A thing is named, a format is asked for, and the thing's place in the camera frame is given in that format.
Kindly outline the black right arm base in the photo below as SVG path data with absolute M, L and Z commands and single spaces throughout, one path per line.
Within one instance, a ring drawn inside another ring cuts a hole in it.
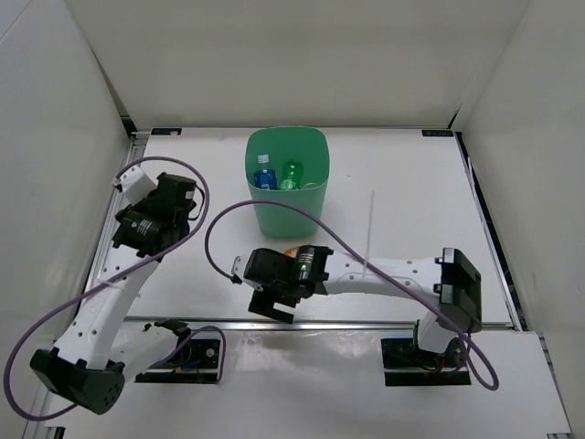
M 380 343 L 386 387 L 472 384 L 469 371 L 463 365 L 459 338 L 453 339 L 443 353 L 422 350 L 410 338 L 382 338 Z

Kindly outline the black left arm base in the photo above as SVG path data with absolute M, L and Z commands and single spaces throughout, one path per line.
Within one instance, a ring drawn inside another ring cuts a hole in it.
M 216 327 L 198 330 L 172 359 L 138 374 L 143 384 L 219 384 L 227 353 L 225 334 Z

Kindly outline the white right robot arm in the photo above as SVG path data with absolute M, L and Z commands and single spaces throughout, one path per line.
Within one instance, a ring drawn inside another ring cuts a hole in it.
M 283 253 L 267 248 L 237 257 L 233 275 L 252 287 L 253 314 L 292 324 L 294 308 L 314 295 L 374 294 L 428 303 L 434 310 L 418 321 L 410 354 L 430 366 L 458 334 L 482 330 L 482 277 L 459 250 L 438 258 L 377 259 L 362 263 L 325 246 L 304 245 Z

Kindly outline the blue label clear bottle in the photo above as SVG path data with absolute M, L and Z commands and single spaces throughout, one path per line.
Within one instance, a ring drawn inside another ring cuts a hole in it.
M 270 157 L 267 154 L 257 156 L 257 169 L 255 170 L 254 186 L 261 190 L 277 190 L 278 182 L 275 170 L 271 167 Z

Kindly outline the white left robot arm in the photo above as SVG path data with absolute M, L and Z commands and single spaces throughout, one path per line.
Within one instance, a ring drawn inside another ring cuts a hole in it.
M 125 382 L 155 362 L 181 366 L 192 353 L 189 340 L 172 329 L 143 329 L 129 347 L 113 342 L 146 280 L 189 235 L 197 182 L 167 173 L 151 179 L 133 167 L 118 189 L 128 204 L 115 216 L 100 278 L 53 347 L 37 350 L 30 360 L 49 391 L 95 414 L 109 411 Z

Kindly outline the green plastic bottle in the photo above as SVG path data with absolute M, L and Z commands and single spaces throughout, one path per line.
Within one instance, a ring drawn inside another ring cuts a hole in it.
M 297 190 L 302 187 L 303 164 L 298 161 L 287 161 L 282 169 L 279 190 Z

